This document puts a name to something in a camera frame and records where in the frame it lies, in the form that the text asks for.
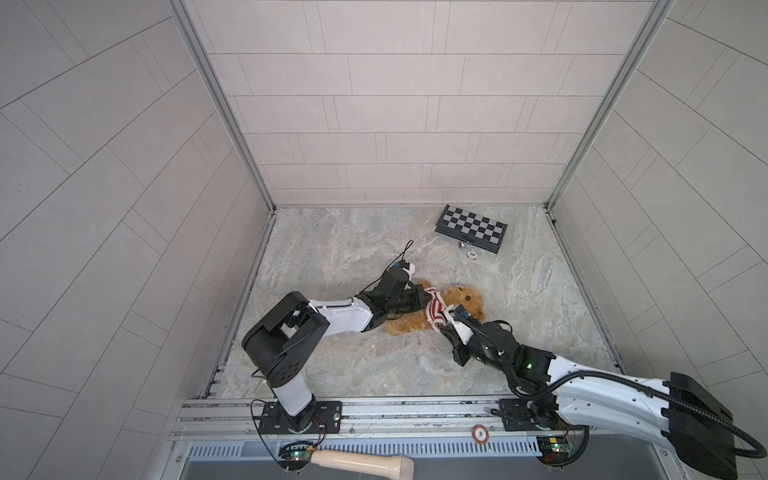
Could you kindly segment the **red white striped knit sweater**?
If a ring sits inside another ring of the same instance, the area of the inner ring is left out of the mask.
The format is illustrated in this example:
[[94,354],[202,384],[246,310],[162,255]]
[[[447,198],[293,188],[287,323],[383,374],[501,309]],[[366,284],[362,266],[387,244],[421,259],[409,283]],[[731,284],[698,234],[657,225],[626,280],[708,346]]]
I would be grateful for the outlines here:
[[440,292],[434,287],[425,287],[424,291],[429,295],[425,309],[427,321],[433,330],[440,331],[441,327],[450,325],[452,321],[448,306]]

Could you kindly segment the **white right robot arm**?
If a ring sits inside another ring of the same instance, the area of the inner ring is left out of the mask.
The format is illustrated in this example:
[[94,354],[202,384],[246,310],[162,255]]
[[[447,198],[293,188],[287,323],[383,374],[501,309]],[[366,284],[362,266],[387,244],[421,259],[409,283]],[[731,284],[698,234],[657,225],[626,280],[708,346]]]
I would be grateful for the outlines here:
[[731,412],[686,374],[655,379],[590,369],[518,343],[502,321],[464,319],[438,330],[459,365],[476,359],[503,373],[537,424],[610,430],[670,448],[710,477],[738,476]]

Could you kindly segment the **brown teddy bear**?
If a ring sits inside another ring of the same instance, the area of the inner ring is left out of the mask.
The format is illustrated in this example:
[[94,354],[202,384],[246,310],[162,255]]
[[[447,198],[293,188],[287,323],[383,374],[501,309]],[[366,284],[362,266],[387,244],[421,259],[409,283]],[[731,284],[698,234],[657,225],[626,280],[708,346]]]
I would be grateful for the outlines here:
[[424,310],[387,320],[384,323],[387,334],[401,336],[426,330],[439,332],[441,327],[449,324],[449,311],[458,305],[480,322],[485,321],[484,298],[475,287],[452,285],[440,292],[426,280],[418,280],[417,284],[423,286],[424,291],[432,298],[428,300]]

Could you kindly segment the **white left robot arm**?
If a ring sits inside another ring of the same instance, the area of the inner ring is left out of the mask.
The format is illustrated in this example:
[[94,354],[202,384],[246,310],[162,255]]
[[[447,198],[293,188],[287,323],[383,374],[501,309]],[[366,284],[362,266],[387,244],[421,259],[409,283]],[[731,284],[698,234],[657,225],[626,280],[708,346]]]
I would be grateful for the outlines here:
[[242,349],[266,378],[283,425],[300,432],[313,422],[317,401],[303,368],[321,339],[371,331],[428,306],[432,295],[412,280],[413,272],[410,263],[397,261],[365,290],[340,301],[292,291],[247,331]]

